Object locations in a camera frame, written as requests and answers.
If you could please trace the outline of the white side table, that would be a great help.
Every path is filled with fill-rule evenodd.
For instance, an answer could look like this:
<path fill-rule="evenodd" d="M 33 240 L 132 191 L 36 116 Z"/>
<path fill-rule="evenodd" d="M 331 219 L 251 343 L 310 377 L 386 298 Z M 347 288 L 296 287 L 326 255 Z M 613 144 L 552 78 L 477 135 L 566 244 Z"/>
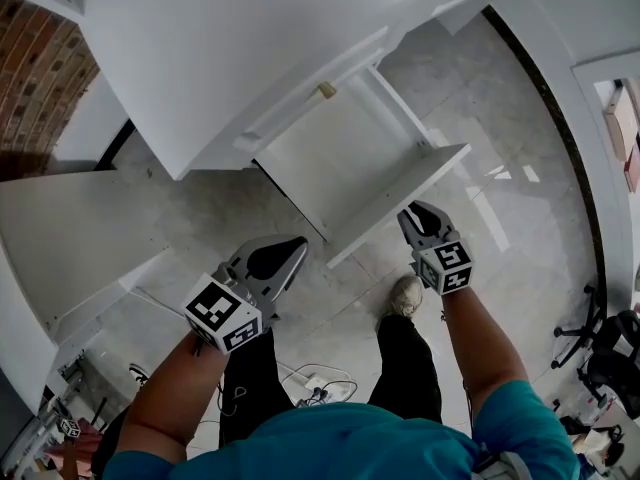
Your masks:
<path fill-rule="evenodd" d="M 0 370 L 32 413 L 168 248 L 116 171 L 0 183 Z"/>

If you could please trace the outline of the white desk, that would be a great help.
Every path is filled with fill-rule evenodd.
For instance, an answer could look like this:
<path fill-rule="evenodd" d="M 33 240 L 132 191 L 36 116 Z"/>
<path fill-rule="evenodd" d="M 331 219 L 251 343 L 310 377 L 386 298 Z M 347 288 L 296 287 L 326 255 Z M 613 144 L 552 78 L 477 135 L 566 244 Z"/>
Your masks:
<path fill-rule="evenodd" d="M 233 141 L 382 27 L 384 53 L 419 22 L 410 0 L 26 0 L 75 22 L 165 170 L 239 169 Z"/>

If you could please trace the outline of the person's left forearm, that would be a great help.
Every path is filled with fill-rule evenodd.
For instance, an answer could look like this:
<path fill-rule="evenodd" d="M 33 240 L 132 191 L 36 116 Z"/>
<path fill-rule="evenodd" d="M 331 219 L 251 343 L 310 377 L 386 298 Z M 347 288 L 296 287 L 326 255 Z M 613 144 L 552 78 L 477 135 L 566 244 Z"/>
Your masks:
<path fill-rule="evenodd" d="M 229 357 L 187 334 L 136 395 L 123 423 L 118 452 L 139 451 L 172 464 L 186 448 L 207 410 Z"/>

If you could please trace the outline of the person's right forearm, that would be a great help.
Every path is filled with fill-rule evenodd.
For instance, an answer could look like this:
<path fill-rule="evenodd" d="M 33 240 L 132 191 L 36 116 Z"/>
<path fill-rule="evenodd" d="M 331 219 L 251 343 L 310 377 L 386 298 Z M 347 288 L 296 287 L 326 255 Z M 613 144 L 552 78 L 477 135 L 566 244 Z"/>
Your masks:
<path fill-rule="evenodd" d="M 510 339 L 469 287 L 442 297 L 444 317 L 454 355 L 478 415 L 491 394 L 502 385 L 528 379 Z"/>

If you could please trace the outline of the pink book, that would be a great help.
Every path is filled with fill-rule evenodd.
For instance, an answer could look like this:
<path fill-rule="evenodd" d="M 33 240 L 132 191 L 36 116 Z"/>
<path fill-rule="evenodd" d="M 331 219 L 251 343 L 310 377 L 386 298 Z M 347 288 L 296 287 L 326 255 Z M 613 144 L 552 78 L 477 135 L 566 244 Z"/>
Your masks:
<path fill-rule="evenodd" d="M 624 175 L 630 193 L 635 193 L 640 185 L 640 146 L 635 144 L 624 165 Z"/>

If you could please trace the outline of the person's teal shirt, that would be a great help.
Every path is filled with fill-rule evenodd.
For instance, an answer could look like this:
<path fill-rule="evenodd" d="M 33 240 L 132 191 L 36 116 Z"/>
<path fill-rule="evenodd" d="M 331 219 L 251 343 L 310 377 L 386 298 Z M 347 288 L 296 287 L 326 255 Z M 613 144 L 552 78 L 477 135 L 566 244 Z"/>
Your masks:
<path fill-rule="evenodd" d="M 248 438 L 177 465 L 140 451 L 115 454 L 103 480 L 470 480 L 488 455 L 517 454 L 533 480 L 578 480 L 579 462 L 555 414 L 526 381 L 481 407 L 467 436 L 368 404 L 283 412 Z"/>

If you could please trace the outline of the white power strip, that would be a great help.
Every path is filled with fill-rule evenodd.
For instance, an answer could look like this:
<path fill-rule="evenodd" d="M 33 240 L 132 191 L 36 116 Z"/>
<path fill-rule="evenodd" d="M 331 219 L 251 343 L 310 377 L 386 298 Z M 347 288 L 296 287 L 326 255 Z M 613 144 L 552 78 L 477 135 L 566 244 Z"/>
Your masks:
<path fill-rule="evenodd" d="M 328 380 L 319 374 L 311 374 L 303 387 L 309 392 L 308 398 L 329 403 L 345 401 L 351 393 L 353 384 L 347 379 Z"/>

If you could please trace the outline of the beige box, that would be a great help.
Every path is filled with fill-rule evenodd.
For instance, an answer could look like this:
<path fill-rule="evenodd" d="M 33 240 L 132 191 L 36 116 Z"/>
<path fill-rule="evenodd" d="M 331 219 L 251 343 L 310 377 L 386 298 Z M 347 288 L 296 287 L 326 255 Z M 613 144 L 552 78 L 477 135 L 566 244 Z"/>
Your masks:
<path fill-rule="evenodd" d="M 600 86 L 604 120 L 614 153 L 621 162 L 626 162 L 639 131 L 634 100 L 623 82 L 605 81 Z"/>

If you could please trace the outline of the black office chair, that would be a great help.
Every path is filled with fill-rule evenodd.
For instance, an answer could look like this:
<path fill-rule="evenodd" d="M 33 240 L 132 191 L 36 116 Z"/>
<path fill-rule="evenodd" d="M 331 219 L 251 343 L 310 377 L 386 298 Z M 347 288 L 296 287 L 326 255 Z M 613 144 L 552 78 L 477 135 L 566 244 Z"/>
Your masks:
<path fill-rule="evenodd" d="M 576 370 L 587 392 L 603 407 L 606 397 L 599 390 L 606 387 L 617 396 L 627 416 L 640 418 L 640 315 L 626 310 L 610 316 L 596 287 L 587 284 L 583 292 L 589 296 L 584 323 L 578 328 L 553 330 L 554 337 L 575 342 L 563 357 L 551 361 L 550 368 L 560 369 L 577 352 L 587 350 L 586 359 Z"/>

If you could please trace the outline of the white desk drawer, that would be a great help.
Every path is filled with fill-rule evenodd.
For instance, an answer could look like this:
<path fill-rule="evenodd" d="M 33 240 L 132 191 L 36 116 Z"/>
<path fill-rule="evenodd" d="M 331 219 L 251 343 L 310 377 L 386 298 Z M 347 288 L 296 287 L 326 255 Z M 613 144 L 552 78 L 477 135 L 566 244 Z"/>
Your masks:
<path fill-rule="evenodd" d="M 471 150 L 439 145 L 374 68 L 352 77 L 257 157 L 325 241 L 334 268 Z"/>

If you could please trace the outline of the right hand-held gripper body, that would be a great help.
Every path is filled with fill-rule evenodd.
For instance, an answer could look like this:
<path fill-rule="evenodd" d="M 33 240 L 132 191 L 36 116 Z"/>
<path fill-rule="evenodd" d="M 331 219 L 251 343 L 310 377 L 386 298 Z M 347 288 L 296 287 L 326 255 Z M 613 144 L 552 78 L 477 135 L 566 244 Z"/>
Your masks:
<path fill-rule="evenodd" d="M 412 249 L 411 266 L 425 287 L 446 295 L 470 284 L 472 253 L 445 212 L 415 200 L 397 215 L 397 220 Z"/>

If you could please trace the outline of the white narrow drawer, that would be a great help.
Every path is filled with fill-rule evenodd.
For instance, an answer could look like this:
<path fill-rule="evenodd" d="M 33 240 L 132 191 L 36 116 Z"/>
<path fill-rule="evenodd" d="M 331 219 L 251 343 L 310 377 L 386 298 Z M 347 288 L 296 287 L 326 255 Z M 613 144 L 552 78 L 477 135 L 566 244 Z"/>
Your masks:
<path fill-rule="evenodd" d="M 240 134 L 233 147 L 256 152 L 312 108 L 331 99 L 352 76 L 381 59 L 388 34 L 388 26 L 380 28 L 316 71 Z"/>

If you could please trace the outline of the person's grey shoe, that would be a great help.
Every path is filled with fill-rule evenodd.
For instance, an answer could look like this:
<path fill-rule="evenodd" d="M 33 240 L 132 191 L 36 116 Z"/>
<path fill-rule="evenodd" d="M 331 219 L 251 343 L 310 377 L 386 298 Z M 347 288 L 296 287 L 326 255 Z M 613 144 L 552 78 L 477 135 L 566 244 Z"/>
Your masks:
<path fill-rule="evenodd" d="M 422 280 L 415 274 L 407 274 L 397 280 L 383 306 L 380 318 L 401 316 L 412 319 L 423 302 Z"/>

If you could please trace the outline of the person's black trousers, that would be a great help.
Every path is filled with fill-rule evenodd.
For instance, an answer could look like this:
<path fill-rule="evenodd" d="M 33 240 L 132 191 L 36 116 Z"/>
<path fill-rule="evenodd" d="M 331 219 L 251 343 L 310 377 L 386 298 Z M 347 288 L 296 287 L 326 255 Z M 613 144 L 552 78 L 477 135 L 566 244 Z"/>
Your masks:
<path fill-rule="evenodd" d="M 382 371 L 368 403 L 403 419 L 442 421 L 442 397 L 431 349 L 404 316 L 383 317 L 377 328 Z M 230 355 L 224 372 L 219 445 L 247 438 L 269 419 L 300 416 L 281 385 L 271 330 Z"/>

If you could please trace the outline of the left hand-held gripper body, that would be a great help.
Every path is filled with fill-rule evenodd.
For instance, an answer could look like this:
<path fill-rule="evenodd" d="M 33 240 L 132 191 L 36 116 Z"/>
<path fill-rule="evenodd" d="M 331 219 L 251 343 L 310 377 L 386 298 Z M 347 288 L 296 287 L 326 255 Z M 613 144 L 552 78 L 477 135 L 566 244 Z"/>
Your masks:
<path fill-rule="evenodd" d="M 277 320 L 276 300 L 286 292 L 308 254 L 303 236 L 269 235 L 244 243 L 212 274 L 203 274 L 182 303 L 191 329 L 229 354 Z"/>

